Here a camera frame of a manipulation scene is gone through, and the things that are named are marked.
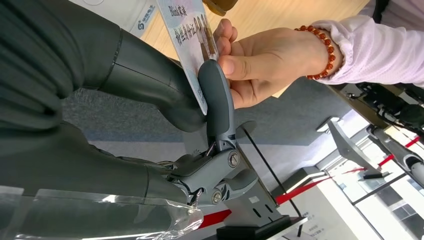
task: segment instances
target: card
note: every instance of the card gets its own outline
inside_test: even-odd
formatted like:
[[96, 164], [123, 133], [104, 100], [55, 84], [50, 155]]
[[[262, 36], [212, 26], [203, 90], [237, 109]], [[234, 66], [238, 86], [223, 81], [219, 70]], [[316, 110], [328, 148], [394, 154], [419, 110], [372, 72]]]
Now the card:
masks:
[[200, 66], [218, 59], [218, 49], [202, 0], [157, 0], [179, 61], [204, 115], [208, 105], [198, 81]]

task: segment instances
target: clear plastic sheet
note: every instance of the clear plastic sheet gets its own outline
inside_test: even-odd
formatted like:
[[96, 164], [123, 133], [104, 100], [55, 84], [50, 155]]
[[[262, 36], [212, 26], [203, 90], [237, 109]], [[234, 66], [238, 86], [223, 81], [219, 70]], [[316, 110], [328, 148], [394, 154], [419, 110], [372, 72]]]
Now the clear plastic sheet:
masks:
[[199, 228], [203, 214], [166, 199], [42, 189], [16, 240], [173, 240]]
[[19, 207], [24, 190], [17, 187], [0, 186], [0, 239], [13, 239], [10, 236], [12, 218]]

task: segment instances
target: bracelet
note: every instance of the bracelet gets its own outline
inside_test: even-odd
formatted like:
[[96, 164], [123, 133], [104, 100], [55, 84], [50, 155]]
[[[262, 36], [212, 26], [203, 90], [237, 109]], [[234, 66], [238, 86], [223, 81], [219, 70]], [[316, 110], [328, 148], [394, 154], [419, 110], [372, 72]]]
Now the bracelet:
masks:
[[317, 36], [320, 40], [322, 40], [322, 42], [327, 47], [328, 63], [327, 63], [326, 68], [320, 74], [317, 74], [317, 75], [307, 75], [306, 76], [307, 79], [318, 80], [320, 78], [327, 77], [329, 75], [329, 70], [331, 70], [334, 67], [334, 65], [333, 65], [334, 60], [336, 60], [336, 56], [333, 54], [334, 47], [331, 45], [331, 39], [329, 39], [325, 33], [323, 33], [323, 32], [320, 31], [322, 29], [315, 28], [313, 26], [306, 27], [305, 25], [303, 25], [300, 28], [296, 28], [294, 30], [295, 31], [304, 31], [304, 32], [308, 31], [308, 32], [311, 32], [311, 33], [315, 34], [315, 36]]

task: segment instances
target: fingernail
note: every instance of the fingernail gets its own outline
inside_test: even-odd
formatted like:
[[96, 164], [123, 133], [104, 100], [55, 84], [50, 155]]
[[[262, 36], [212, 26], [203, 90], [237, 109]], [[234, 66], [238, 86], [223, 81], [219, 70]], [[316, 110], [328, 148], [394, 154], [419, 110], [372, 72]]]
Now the fingernail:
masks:
[[234, 62], [232, 60], [225, 60], [222, 64], [222, 71], [225, 75], [231, 75], [234, 72]]
[[219, 22], [218, 29], [219, 29], [219, 33], [221, 33], [224, 30], [224, 24], [222, 22]]
[[222, 44], [222, 42], [218, 40], [216, 42], [216, 47], [218, 48], [218, 53], [221, 54], [221, 52], [224, 50], [224, 45]]

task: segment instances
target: red stripe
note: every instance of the red stripe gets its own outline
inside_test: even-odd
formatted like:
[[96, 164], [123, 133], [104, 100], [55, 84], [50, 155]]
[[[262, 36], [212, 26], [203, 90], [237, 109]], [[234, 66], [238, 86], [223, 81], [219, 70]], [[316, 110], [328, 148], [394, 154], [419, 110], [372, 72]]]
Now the red stripe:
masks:
[[224, 219], [226, 219], [230, 214], [231, 214], [231, 210], [227, 209], [224, 211], [219, 211], [209, 215], [205, 215], [199, 229], [206, 228], [211, 225], [219, 224], [223, 222]]
[[[416, 138], [414, 138], [412, 141], [408, 142], [408, 144], [405, 145], [405, 147], [409, 148], [410, 146], [416, 144], [418, 141], [420, 140], [420, 137], [417, 136]], [[388, 161], [395, 159], [395, 156], [393, 156], [393, 154], [390, 154], [389, 156], [387, 156], [382, 162], [380, 162], [378, 165], [381, 167], [384, 164], [386, 164]]]
[[[406, 144], [405, 147], [409, 148], [410, 146], [417, 143], [419, 140], [420, 140], [420, 137], [417, 136], [414, 140], [412, 140], [411, 142]], [[388, 157], [386, 157], [378, 165], [381, 167], [384, 164], [386, 164], [388, 161], [393, 160], [394, 158], [395, 157], [393, 156], [393, 154], [390, 154]], [[366, 170], [366, 169], [363, 168], [363, 167], [359, 167], [359, 168], [355, 168], [353, 170], [344, 172], [342, 174], [349, 174], [349, 173], [354, 173], [354, 172], [359, 172], [359, 171], [364, 171], [364, 170]], [[312, 182], [310, 184], [306, 184], [304, 186], [298, 187], [298, 188], [294, 189], [293, 191], [291, 191], [287, 194], [277, 196], [275, 198], [275, 201], [277, 202], [278, 205], [281, 205], [281, 204], [287, 202], [288, 200], [296, 197], [297, 195], [302, 194], [305, 191], [315, 187], [319, 183], [321, 183], [325, 180], [331, 179], [333, 177], [335, 177], [335, 176], [329, 176], [329, 177], [321, 179], [319, 181]], [[224, 211], [219, 211], [219, 212], [215, 212], [215, 213], [212, 213], [212, 214], [209, 214], [209, 215], [205, 215], [204, 219], [203, 219], [203, 223], [200, 225], [199, 229], [206, 228], [206, 227], [209, 227], [211, 225], [219, 224], [219, 223], [223, 222], [225, 220], [225, 218], [227, 218], [230, 214], [231, 214], [231, 210], [227, 209], [227, 210], [224, 210]]]

